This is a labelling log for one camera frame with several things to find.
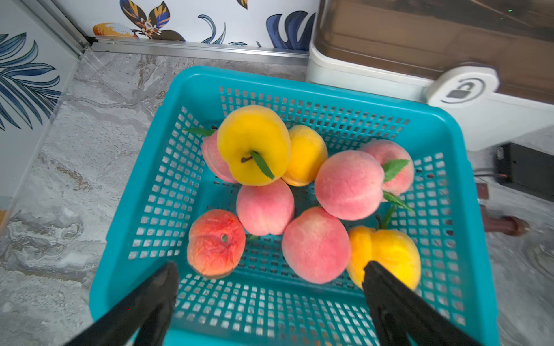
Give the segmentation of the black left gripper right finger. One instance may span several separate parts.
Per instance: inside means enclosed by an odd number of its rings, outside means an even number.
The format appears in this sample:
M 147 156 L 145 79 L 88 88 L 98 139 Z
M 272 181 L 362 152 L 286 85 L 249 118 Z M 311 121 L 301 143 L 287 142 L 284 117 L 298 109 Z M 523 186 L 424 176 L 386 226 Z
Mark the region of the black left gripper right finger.
M 477 345 L 379 262 L 364 268 L 362 283 L 381 345 Z

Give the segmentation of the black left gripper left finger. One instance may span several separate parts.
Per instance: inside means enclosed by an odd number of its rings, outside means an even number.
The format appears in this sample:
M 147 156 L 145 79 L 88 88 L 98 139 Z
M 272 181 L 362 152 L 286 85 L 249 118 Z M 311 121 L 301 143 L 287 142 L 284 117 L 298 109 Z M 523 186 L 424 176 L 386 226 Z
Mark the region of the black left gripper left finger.
M 180 276 L 169 262 L 148 277 L 92 326 L 68 345 L 162 345 L 177 300 Z

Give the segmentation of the yellow peach front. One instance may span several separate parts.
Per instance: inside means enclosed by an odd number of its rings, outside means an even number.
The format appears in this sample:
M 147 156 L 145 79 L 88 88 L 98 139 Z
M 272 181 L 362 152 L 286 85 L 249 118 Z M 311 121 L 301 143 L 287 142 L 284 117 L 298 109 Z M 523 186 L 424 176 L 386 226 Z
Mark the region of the yellow peach front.
M 379 262 L 411 290 L 421 279 L 421 258 L 417 246 L 406 234 L 391 229 L 390 216 L 378 218 L 376 229 L 355 226 L 349 230 L 351 260 L 346 268 L 353 284 L 362 288 L 364 268 L 370 261 Z

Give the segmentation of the orange yellow peach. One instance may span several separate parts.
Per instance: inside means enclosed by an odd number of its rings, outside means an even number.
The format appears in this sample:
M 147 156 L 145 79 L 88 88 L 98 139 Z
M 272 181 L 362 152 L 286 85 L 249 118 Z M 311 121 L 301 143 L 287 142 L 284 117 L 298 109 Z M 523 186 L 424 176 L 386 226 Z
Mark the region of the orange yellow peach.
M 187 260 L 200 276 L 223 278 L 238 266 L 245 243 L 245 229 L 235 214 L 222 209 L 209 210 L 190 228 Z

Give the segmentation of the pink peach with leaf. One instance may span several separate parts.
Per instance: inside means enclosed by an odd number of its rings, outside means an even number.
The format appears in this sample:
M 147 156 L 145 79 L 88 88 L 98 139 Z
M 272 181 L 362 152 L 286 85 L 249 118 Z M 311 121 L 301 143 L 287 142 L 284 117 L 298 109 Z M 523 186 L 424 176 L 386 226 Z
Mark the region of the pink peach with leaf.
M 228 164 L 223 160 L 217 146 L 218 129 L 212 127 L 206 128 L 186 128 L 191 134 L 203 136 L 201 152 L 208 168 L 220 179 L 226 183 L 236 184 L 237 181 L 232 177 Z

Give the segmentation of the teal plastic basket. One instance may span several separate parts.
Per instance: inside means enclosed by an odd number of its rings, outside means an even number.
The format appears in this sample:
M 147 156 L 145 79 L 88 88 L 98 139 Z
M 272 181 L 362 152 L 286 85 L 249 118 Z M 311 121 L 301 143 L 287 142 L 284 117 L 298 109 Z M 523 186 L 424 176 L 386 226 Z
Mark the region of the teal plastic basket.
M 195 66 L 173 80 L 150 126 L 106 238 L 89 297 L 99 319 L 166 262 L 180 273 L 166 345 L 377 345 L 366 299 L 347 274 L 299 278 L 277 236 L 246 243 L 237 269 L 206 280 L 186 259 L 188 230 L 212 209 L 235 210 L 237 185 L 208 169 L 189 128 L 218 126 L 262 105 L 316 130 L 331 154 L 372 138 L 400 144 L 415 164 L 393 229 L 418 247 L 420 295 L 483 345 L 500 343 L 498 308 L 473 170 L 459 125 L 438 108 L 269 76 Z

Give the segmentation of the maroon brass faucet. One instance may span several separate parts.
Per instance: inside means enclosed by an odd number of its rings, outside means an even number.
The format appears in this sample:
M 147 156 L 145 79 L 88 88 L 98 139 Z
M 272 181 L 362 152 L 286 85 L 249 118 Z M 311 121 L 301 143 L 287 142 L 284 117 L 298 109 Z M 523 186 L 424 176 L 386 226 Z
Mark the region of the maroon brass faucet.
M 528 233 L 530 225 L 516 216 L 491 215 L 485 202 L 489 199 L 489 187 L 486 183 L 476 183 L 478 203 L 486 233 L 501 233 L 506 236 L 520 237 Z

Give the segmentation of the black battery box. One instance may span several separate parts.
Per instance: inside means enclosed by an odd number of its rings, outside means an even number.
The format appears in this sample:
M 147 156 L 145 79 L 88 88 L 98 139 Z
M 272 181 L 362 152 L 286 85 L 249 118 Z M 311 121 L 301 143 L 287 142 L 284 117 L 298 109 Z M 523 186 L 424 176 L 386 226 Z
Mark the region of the black battery box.
M 497 182 L 553 202 L 553 155 L 508 143 L 496 150 Z

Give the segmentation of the white brown storage box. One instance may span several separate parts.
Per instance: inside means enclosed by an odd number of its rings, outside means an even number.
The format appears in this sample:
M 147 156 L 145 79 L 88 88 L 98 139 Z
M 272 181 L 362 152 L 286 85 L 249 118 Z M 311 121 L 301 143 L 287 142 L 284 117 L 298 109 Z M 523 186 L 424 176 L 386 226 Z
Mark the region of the white brown storage box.
M 471 151 L 553 125 L 552 1 L 322 1 L 307 81 L 441 108 Z

